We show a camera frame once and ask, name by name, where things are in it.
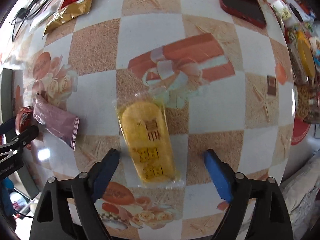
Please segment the red patterned snack packet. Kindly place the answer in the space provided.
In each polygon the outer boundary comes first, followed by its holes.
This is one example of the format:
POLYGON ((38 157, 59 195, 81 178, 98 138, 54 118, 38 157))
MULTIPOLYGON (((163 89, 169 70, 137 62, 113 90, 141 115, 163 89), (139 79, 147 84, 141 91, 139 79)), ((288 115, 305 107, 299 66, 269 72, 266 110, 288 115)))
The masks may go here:
POLYGON ((33 117, 33 110, 30 107, 21 107, 15 118, 15 129, 16 134, 19 137, 22 133, 23 136, 26 136, 25 131, 27 134, 30 134, 33 130, 30 130, 31 127, 31 118, 33 117))

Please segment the yellow cake snack packet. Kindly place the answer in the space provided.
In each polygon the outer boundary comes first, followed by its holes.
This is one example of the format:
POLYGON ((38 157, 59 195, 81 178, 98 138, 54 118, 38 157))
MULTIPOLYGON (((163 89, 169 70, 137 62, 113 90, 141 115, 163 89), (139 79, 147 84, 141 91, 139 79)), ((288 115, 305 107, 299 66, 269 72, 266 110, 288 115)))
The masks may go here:
POLYGON ((174 159, 165 112, 166 88, 119 96, 112 101, 118 124, 139 179, 138 187, 185 186, 174 159))

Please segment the gold snack packet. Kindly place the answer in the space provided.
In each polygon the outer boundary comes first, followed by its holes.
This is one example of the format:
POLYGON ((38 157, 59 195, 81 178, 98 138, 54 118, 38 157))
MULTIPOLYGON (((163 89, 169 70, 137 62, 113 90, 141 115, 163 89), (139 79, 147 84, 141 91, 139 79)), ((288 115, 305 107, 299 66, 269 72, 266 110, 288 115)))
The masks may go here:
POLYGON ((79 0, 59 9, 48 18, 43 36, 79 16, 89 13, 91 5, 92 0, 79 0))

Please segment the red round coaster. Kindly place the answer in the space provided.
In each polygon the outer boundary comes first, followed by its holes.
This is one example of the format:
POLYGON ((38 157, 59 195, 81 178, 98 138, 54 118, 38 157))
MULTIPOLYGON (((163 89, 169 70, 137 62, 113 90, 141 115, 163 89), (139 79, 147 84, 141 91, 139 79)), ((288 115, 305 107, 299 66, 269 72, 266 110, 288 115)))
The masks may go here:
POLYGON ((310 124, 304 122, 302 119, 295 118, 291 140, 292 146, 299 144, 305 138, 310 129, 310 126, 310 124))

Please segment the peanut jar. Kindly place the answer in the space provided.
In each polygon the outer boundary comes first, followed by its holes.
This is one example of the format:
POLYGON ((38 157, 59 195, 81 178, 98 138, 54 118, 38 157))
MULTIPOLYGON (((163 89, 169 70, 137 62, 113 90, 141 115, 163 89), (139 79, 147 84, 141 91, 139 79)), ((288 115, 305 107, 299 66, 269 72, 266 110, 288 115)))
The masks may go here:
POLYGON ((296 116, 308 124, 319 124, 319 84, 297 86, 296 116))

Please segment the yellow lid snack jar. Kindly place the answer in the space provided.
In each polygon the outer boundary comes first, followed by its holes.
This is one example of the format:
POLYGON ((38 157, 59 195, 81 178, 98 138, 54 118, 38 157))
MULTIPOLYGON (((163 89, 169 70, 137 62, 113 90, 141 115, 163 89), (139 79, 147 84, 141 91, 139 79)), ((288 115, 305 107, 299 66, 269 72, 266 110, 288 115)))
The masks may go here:
POLYGON ((304 31, 292 30, 288 45, 295 84, 313 85, 316 78, 316 66, 311 51, 311 44, 304 31))

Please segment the red case smartphone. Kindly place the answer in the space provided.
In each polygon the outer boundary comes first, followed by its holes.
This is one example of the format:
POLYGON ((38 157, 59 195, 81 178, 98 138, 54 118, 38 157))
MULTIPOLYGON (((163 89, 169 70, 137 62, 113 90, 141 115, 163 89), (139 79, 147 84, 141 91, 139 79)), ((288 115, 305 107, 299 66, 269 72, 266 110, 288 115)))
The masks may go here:
POLYGON ((219 3, 226 13, 241 18, 258 28, 266 27, 264 14, 257 0, 219 0, 219 3))

